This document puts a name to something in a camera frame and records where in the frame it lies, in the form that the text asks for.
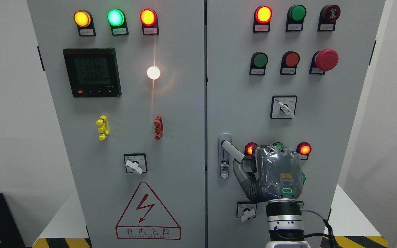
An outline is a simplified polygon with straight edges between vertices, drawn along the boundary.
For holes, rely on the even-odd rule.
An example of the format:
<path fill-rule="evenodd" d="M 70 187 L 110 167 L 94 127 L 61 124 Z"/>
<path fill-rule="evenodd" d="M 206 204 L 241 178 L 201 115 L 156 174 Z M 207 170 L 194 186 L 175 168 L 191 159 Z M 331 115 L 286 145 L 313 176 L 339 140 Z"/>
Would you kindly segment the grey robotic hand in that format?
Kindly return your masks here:
<path fill-rule="evenodd" d="M 261 145 L 252 155 L 258 179 L 234 161 L 233 173 L 249 201 L 267 202 L 273 199 L 298 199 L 304 186 L 300 156 L 287 147 Z"/>

